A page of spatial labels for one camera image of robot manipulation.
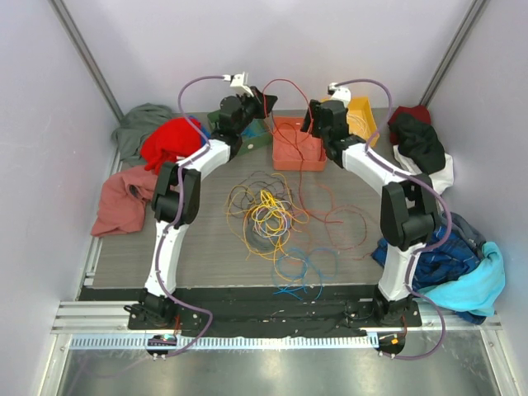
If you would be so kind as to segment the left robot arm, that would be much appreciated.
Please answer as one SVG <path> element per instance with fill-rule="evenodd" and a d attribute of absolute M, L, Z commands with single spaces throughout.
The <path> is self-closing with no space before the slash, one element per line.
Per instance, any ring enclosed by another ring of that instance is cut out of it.
<path fill-rule="evenodd" d="M 277 101 L 277 96 L 256 87 L 243 95 L 225 97 L 204 147 L 189 158 L 161 166 L 152 199 L 156 219 L 153 260 L 138 303 L 129 307 L 131 321 L 159 329 L 174 323 L 177 265 L 186 232 L 200 208 L 201 182 L 238 154 L 243 131 L 254 120 L 265 119 Z"/>

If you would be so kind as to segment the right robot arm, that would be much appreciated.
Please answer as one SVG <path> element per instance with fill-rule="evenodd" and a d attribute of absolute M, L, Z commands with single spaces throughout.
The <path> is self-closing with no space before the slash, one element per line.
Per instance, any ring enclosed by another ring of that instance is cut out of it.
<path fill-rule="evenodd" d="M 301 130 L 320 139 L 328 159 L 380 197 L 379 228 L 388 250 L 372 314 L 377 323 L 396 326 L 411 309 L 418 258 L 440 223 L 431 179 L 394 168 L 362 138 L 350 134 L 343 101 L 310 101 Z"/>

